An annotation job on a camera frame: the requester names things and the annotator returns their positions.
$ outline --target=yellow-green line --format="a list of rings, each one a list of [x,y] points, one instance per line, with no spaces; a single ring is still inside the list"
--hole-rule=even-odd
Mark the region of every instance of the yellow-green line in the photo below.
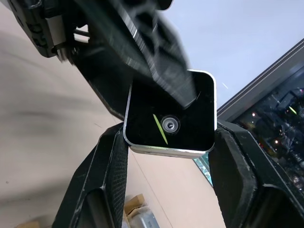
[[[157,124],[157,126],[158,126],[158,129],[159,129],[160,132],[161,132],[161,135],[162,135],[164,141],[165,141],[166,144],[168,145],[168,141],[167,141],[167,139],[166,139],[165,133],[163,132],[163,129],[162,129],[162,126],[161,126],[160,122],[158,121],[156,115],[153,114],[153,116],[154,116],[154,120],[155,120],[155,122],[156,122],[156,124]]]
[[[295,109],[293,109],[292,107],[289,107],[289,109],[290,109],[294,114],[296,114]]]

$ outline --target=beige floor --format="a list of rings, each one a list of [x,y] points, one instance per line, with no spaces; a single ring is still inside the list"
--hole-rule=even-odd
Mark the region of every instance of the beige floor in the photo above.
[[[69,180],[118,123],[78,70],[41,57],[0,5],[0,227],[51,225]],[[161,228],[222,228],[194,162],[129,153],[127,197],[143,193]]]

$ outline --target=electronic device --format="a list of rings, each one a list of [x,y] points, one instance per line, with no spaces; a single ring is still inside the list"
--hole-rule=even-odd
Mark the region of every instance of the electronic device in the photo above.
[[[123,135],[134,152],[195,158],[212,150],[217,122],[216,82],[207,71],[191,70],[191,74],[197,98],[186,109],[165,93],[133,81]]]

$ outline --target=screen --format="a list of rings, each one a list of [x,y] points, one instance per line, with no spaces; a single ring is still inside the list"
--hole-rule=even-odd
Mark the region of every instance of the screen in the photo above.
[[[137,145],[207,151],[214,144],[214,81],[192,72],[197,99],[182,109],[167,94],[133,81],[125,137]]]

